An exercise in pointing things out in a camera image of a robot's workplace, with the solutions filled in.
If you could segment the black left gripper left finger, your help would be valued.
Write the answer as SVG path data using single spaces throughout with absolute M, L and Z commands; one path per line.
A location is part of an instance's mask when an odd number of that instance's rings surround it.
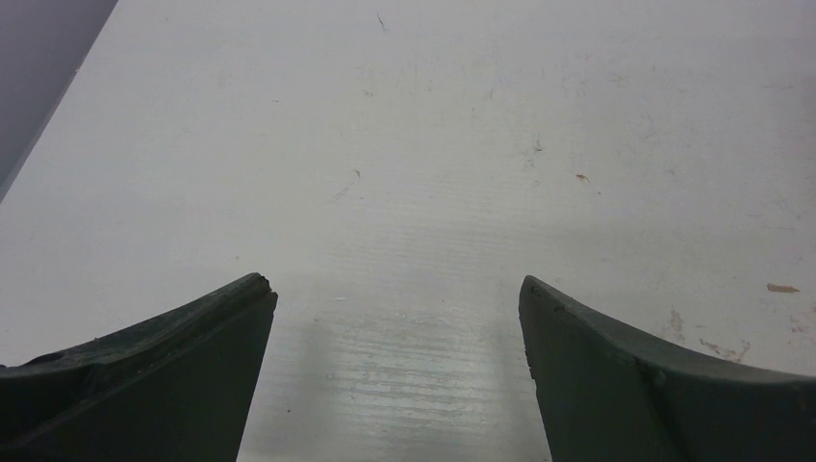
M 259 273 L 1 370 L 5 461 L 234 461 L 277 295 Z

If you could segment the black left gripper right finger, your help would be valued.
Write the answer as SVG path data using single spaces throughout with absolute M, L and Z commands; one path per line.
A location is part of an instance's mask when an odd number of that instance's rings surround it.
M 815 380 L 662 340 L 523 281 L 525 355 L 555 461 L 811 461 Z

